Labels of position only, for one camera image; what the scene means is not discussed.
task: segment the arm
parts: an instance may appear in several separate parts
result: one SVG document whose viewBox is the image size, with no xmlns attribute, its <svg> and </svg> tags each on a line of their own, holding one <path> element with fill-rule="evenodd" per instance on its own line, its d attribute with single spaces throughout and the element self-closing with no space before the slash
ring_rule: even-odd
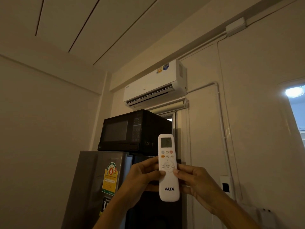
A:
<svg viewBox="0 0 305 229">
<path fill-rule="evenodd" d="M 228 229 L 259 229 L 257 223 L 223 190 L 202 167 L 178 164 L 173 172 L 182 180 L 181 192 L 193 195 L 211 214 L 216 215 Z"/>
<path fill-rule="evenodd" d="M 159 191 L 158 186 L 149 185 L 158 181 L 166 172 L 159 171 L 158 157 L 132 165 L 122 186 L 110 200 L 93 229 L 116 229 L 128 209 L 135 206 L 144 191 Z"/>
</svg>

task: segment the white ceiling light fixture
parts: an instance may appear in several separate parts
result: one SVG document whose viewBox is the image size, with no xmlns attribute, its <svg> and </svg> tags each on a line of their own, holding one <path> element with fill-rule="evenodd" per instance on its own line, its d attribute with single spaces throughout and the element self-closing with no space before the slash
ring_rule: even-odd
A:
<svg viewBox="0 0 305 229">
<path fill-rule="evenodd" d="M 304 95 L 304 89 L 302 86 L 295 87 L 295 88 L 288 88 L 288 89 L 286 89 L 285 93 L 286 93 L 286 96 L 288 96 L 288 98 L 296 98 L 301 95 Z"/>
</svg>

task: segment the white remote control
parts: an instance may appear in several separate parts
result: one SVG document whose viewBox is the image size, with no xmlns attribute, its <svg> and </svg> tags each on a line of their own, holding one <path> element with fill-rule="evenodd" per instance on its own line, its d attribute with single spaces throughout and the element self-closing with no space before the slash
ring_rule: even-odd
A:
<svg viewBox="0 0 305 229">
<path fill-rule="evenodd" d="M 166 175 L 159 181 L 159 195 L 162 201 L 175 202 L 180 198 L 179 181 L 173 174 L 177 169 L 175 141 L 171 134 L 161 134 L 158 137 L 159 170 Z"/>
</svg>

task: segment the white wall-mounted air conditioner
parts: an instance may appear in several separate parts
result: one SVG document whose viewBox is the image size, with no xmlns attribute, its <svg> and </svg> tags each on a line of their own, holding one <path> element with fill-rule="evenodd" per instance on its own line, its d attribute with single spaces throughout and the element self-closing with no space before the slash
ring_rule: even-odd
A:
<svg viewBox="0 0 305 229">
<path fill-rule="evenodd" d="M 186 95 L 186 68 L 178 60 L 127 85 L 123 101 L 133 110 L 147 108 Z"/>
</svg>

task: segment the yellow sticker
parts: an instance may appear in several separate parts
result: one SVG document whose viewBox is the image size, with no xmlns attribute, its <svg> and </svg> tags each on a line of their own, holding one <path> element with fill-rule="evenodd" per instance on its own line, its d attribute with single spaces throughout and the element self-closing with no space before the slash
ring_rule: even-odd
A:
<svg viewBox="0 0 305 229">
<path fill-rule="evenodd" d="M 163 67 L 160 67 L 160 68 L 157 70 L 157 74 L 160 73 L 160 72 L 162 72 L 162 70 L 163 70 Z"/>
<path fill-rule="evenodd" d="M 109 163 L 105 169 L 102 192 L 114 196 L 116 189 L 117 170 L 114 162 Z"/>
</svg>

